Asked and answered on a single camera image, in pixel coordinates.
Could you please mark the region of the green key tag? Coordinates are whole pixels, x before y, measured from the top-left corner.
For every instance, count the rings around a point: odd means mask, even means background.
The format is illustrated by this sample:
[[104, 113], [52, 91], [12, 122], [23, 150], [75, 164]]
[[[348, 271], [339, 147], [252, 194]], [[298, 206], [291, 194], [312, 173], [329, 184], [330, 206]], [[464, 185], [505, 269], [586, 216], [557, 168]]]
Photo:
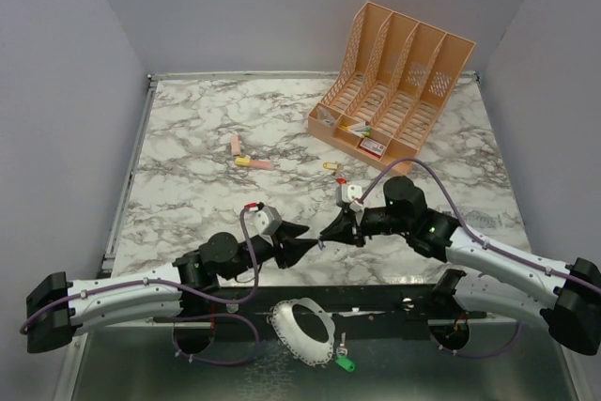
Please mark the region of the green key tag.
[[334, 362], [347, 371], [348, 373], [352, 373], [356, 369], [355, 363], [348, 357], [348, 349], [346, 344], [347, 334], [345, 332], [341, 333], [339, 344], [335, 350]]

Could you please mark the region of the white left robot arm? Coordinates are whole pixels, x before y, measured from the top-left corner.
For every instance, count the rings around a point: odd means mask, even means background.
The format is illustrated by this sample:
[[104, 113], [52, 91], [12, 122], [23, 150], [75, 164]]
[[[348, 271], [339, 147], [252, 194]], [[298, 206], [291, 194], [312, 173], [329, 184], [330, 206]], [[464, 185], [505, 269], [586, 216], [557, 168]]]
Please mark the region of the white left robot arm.
[[212, 304], [240, 305], [258, 292], [224, 297], [220, 280], [231, 280], [274, 260], [286, 270], [314, 246], [308, 226], [283, 221], [270, 234], [244, 241], [220, 232], [196, 250], [142, 273], [109, 280], [69, 280], [65, 272], [46, 276], [26, 297], [26, 320], [20, 327], [30, 354], [68, 345], [82, 333], [101, 326], [148, 317], [183, 317], [194, 321]]

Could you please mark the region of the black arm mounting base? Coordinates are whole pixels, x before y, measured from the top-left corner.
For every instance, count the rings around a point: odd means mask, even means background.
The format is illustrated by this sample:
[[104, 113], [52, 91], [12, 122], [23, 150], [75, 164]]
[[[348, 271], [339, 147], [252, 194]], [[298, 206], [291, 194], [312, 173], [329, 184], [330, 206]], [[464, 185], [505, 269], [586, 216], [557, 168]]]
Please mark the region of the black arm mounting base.
[[[453, 324], [464, 312], [449, 290], [434, 284], [293, 285], [259, 287], [252, 299], [237, 306], [237, 314], [253, 323], [262, 341], [270, 341], [276, 338], [268, 322], [275, 305], [303, 298], [314, 301], [331, 317], [337, 333], [345, 332], [356, 340], [426, 340], [430, 322]], [[183, 310], [174, 320], [185, 342], [196, 343], [202, 336], [253, 341], [250, 327], [226, 313], [222, 304], [185, 294]]]

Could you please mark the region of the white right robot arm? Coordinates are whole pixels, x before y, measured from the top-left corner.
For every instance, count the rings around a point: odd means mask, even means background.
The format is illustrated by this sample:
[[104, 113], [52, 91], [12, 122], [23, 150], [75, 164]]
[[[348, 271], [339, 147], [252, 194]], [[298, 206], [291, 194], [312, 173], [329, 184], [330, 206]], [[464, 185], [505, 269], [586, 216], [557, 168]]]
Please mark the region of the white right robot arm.
[[460, 266], [447, 271], [431, 295], [443, 317], [487, 312], [547, 328], [559, 344], [593, 356], [600, 348], [600, 270], [591, 261], [573, 263], [529, 254], [477, 232], [464, 221], [429, 208], [424, 192], [408, 177], [383, 187], [385, 204], [367, 208], [361, 189], [341, 185], [340, 212], [319, 238], [356, 247], [380, 235], [398, 235], [425, 258]]

